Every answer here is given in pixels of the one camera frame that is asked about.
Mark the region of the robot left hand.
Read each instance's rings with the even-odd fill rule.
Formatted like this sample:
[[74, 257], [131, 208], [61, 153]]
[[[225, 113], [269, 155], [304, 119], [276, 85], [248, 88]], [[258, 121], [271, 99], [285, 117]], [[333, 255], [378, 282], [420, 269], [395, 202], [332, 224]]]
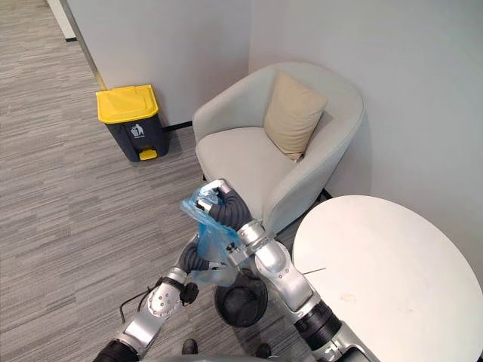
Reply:
[[186, 278], [192, 272], [219, 272], [224, 271], [227, 265], [222, 262], [210, 261], [202, 258], [197, 251], [197, 243], [189, 242], [181, 252], [177, 264], [173, 267], [177, 275]]

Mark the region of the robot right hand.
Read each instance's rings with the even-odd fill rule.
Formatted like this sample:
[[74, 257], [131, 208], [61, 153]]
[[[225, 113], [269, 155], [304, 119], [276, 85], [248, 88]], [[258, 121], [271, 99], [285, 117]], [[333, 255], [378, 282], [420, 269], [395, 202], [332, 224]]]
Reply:
[[254, 219], [245, 201], [225, 179], [216, 179], [202, 186], [195, 197], [195, 206], [235, 231]]

